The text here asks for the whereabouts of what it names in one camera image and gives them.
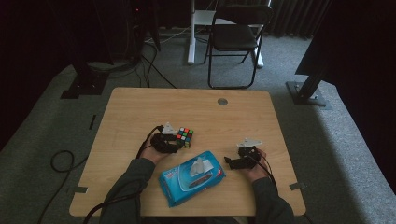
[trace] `gray carpet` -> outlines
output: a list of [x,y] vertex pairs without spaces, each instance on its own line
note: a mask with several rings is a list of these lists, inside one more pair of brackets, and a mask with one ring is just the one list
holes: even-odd
[[[331,110],[295,105],[290,97],[285,83],[305,81],[305,76],[295,76],[294,72],[309,43],[297,37],[267,36],[262,47],[264,67],[258,70],[255,83],[248,89],[269,91],[272,96],[295,173],[308,186],[302,189],[306,213],[314,223],[395,223],[396,196],[336,88],[325,82],[318,88]],[[187,65],[188,44],[189,40],[182,35],[164,40],[154,65],[178,88],[208,89],[207,64],[201,64],[205,43],[197,42],[194,65]],[[151,60],[154,51],[145,46],[144,55]],[[244,64],[229,64],[233,61],[229,58],[216,60],[217,83],[248,81],[250,60]],[[109,67],[101,63],[92,65]],[[52,80],[0,153],[0,223],[37,223],[66,176],[51,169],[51,157],[59,150],[70,150],[75,154],[75,163],[83,160],[90,152],[111,91],[120,86],[145,87],[143,74],[148,70],[149,65],[141,63],[136,70],[114,72],[102,95],[80,96],[75,100],[60,99],[76,75],[73,67],[65,68]],[[149,81],[153,88],[172,88],[153,69]],[[93,115],[96,120],[91,126]],[[54,163],[58,169],[67,169],[69,162],[70,157],[63,154]],[[71,172],[42,223],[82,223],[82,218],[68,213],[73,187],[82,171],[83,165]],[[309,223],[305,217],[297,217],[296,222]]]

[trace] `device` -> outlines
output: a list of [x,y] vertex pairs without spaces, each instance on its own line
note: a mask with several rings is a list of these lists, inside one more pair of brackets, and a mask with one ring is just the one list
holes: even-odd
[[165,126],[161,125],[160,127],[160,133],[155,133],[152,136],[151,145],[161,153],[176,153],[182,148],[182,145],[177,141],[177,132],[169,122]]
[[237,144],[240,158],[232,160],[224,157],[224,160],[230,165],[232,170],[251,169],[260,161],[261,155],[256,146],[261,144],[262,141],[245,138],[244,142]]

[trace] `rubik's cube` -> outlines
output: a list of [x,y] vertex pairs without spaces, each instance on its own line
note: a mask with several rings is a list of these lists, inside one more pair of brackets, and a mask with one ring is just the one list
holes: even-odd
[[191,146],[191,139],[193,133],[193,130],[180,128],[176,136],[177,144],[181,145],[182,147],[189,148]]

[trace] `black cable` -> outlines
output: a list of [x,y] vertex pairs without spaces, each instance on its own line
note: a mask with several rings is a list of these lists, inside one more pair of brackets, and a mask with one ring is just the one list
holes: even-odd
[[119,75],[119,76],[109,76],[108,77],[108,79],[117,79],[117,78],[121,78],[121,77],[126,77],[126,76],[129,76],[129,75],[131,75],[133,72],[135,72],[135,73],[137,73],[137,68],[139,67],[139,65],[141,65],[142,64],[142,61],[139,61],[137,64],[136,64],[136,66],[131,70],[131,71],[128,71],[126,74],[122,74],[122,75]]
[[304,213],[304,217],[308,220],[309,223],[314,224],[312,219],[306,213]]
[[149,85],[149,82],[148,82],[148,77],[146,76],[146,66],[145,66],[145,64],[144,63],[142,63],[143,64],[143,78],[145,79],[145,82],[146,82],[146,86],[148,86]]
[[93,71],[113,73],[113,72],[123,72],[123,71],[127,71],[131,68],[135,68],[138,65],[138,63],[139,63],[139,60],[129,61],[126,64],[122,64],[122,65],[119,65],[117,67],[112,67],[112,68],[98,68],[98,67],[94,67],[92,65],[89,65],[89,67]]
[[267,162],[268,168],[270,169],[270,172],[272,173],[271,165],[270,165],[270,163],[268,162],[268,160],[265,159],[265,157],[264,157],[262,154],[260,154],[260,156],[265,160],[265,162]]
[[256,161],[256,160],[255,160],[253,157],[251,157],[250,155],[246,155],[246,156],[249,157],[251,160],[255,161],[258,165],[260,165],[260,167],[265,171],[265,173],[268,174],[268,177],[270,177],[271,181],[273,182],[273,184],[274,184],[274,186],[275,186],[276,192],[278,192],[278,190],[277,190],[277,185],[276,185],[276,182],[275,182],[275,178],[274,178],[274,176],[272,175],[272,172],[269,172],[267,168],[265,168],[259,161]]
[[[56,168],[55,165],[54,165],[55,158],[56,158],[57,156],[59,156],[60,154],[63,154],[63,153],[67,153],[67,154],[69,154],[70,157],[71,157],[71,162],[70,162],[69,168],[66,169],[66,170],[60,170],[60,169]],[[38,224],[42,222],[42,220],[43,220],[43,218],[44,218],[44,215],[46,214],[48,208],[50,207],[50,204],[51,204],[52,201],[55,199],[55,197],[58,195],[59,191],[61,191],[62,187],[63,187],[64,184],[66,183],[66,180],[69,178],[71,172],[72,172],[73,170],[75,170],[76,168],[78,168],[78,167],[79,167],[83,162],[85,162],[87,159],[88,159],[88,157],[86,157],[85,159],[83,159],[83,160],[82,160],[81,162],[79,162],[77,165],[74,165],[75,156],[74,156],[73,152],[71,152],[71,151],[69,151],[69,150],[61,150],[61,151],[55,153],[55,154],[51,157],[51,159],[50,159],[50,166],[51,166],[52,170],[54,170],[54,171],[57,172],[57,173],[66,173],[66,176],[64,177],[64,181],[62,182],[61,186],[56,190],[56,192],[55,192],[55,193],[53,194],[53,196],[50,198],[50,200],[49,200],[49,202],[47,203],[46,207],[45,207],[44,210],[42,211],[42,213],[41,213],[41,215],[40,215],[40,218],[39,218],[39,220],[37,221]]]
[[112,200],[110,200],[110,201],[106,201],[106,202],[103,202],[103,203],[99,203],[99,204],[96,205],[93,209],[91,209],[91,211],[88,213],[87,216],[85,216],[83,224],[87,224],[87,223],[90,221],[92,215],[93,215],[97,210],[99,210],[99,209],[101,209],[101,208],[103,208],[103,207],[109,206],[109,205],[111,205],[111,204],[113,204],[113,203],[119,203],[119,202],[122,202],[122,201],[125,201],[125,200],[128,200],[128,199],[135,198],[135,197],[139,196],[141,192],[142,192],[142,191],[140,190],[140,191],[138,191],[137,193],[133,193],[133,194],[125,195],[125,196],[120,196],[120,197],[114,198],[114,199],[112,199]]
[[205,39],[205,38],[201,38],[201,37],[196,36],[195,39],[196,39],[198,42],[205,43],[205,44],[207,43],[207,39]]
[[150,69],[151,69],[151,66],[155,69],[155,71],[157,71],[157,73],[158,74],[160,74],[160,76],[163,78],[163,80],[165,80],[169,85],[171,85],[173,88],[175,88],[175,89],[177,89],[177,87],[174,85],[174,84],[172,84],[158,69],[157,69],[157,67],[156,66],[154,66],[154,64],[153,64],[153,62],[154,62],[154,60],[155,60],[155,58],[157,57],[157,49],[154,47],[154,46],[152,46],[152,45],[150,45],[150,44],[148,44],[148,43],[145,43],[146,45],[148,45],[148,46],[150,46],[150,47],[152,47],[153,49],[154,49],[154,57],[153,57],[153,59],[151,60],[151,62],[144,56],[144,55],[142,55],[142,58],[143,59],[145,59],[149,64],[150,64],[150,67],[149,67],[149,69],[148,69],[148,87],[149,87],[149,71],[150,71]]
[[137,70],[136,70],[136,75],[139,78],[139,87],[142,88],[142,77],[139,75]]
[[[149,138],[151,137],[151,135],[155,132],[155,130],[157,130],[157,129],[160,130],[161,127],[162,127],[162,126],[156,126],[155,128],[153,128],[153,129],[151,130],[151,132],[150,132],[150,133],[148,134],[148,136],[146,137],[146,140],[145,140],[145,141],[142,143],[142,145],[140,146],[139,151],[137,151],[137,154],[136,154],[136,158],[137,158],[137,159],[140,158],[140,155],[141,155],[141,153],[143,152],[143,150],[144,150],[145,148],[151,147],[151,146],[145,147],[145,145],[146,145],[147,141],[149,140]],[[96,205],[93,209],[91,209],[91,211],[88,213],[87,216],[85,216],[83,224],[87,224],[87,223],[90,221],[90,219],[91,219],[91,217],[93,216],[93,214],[94,214],[97,210],[99,210],[99,209],[101,209],[101,208],[104,208],[104,207],[107,207],[107,206],[109,206],[109,205],[111,205],[111,204],[113,204],[113,203],[118,203],[118,202],[122,202],[122,201],[125,201],[125,200],[128,200],[128,199],[135,198],[135,197],[139,196],[141,192],[142,192],[142,191],[140,190],[140,191],[138,191],[137,193],[133,193],[133,194],[125,195],[125,196],[120,196],[120,197],[117,197],[117,198],[108,200],[108,201],[106,201],[106,202],[99,203],[99,204]]]

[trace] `table leg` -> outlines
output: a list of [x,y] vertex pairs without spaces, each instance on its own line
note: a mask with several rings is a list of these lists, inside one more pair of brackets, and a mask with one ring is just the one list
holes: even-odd
[[191,0],[191,36],[190,36],[190,47],[189,47],[189,59],[188,64],[194,64],[195,57],[195,0]]
[[[254,50],[254,56],[257,56],[257,50]],[[262,62],[262,54],[259,54],[259,60],[257,61],[257,67],[262,68],[264,66],[264,63]]]

